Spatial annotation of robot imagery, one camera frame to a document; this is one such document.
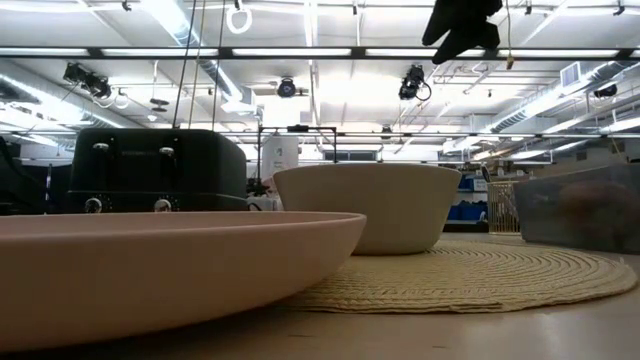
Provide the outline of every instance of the woven round rug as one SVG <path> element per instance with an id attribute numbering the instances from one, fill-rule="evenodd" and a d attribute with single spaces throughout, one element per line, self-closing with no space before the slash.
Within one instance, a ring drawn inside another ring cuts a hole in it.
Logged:
<path id="1" fill-rule="evenodd" d="M 506 312 L 620 294 L 627 265 L 571 250 L 441 241 L 424 254 L 353 256 L 285 307 L 344 313 Z"/>

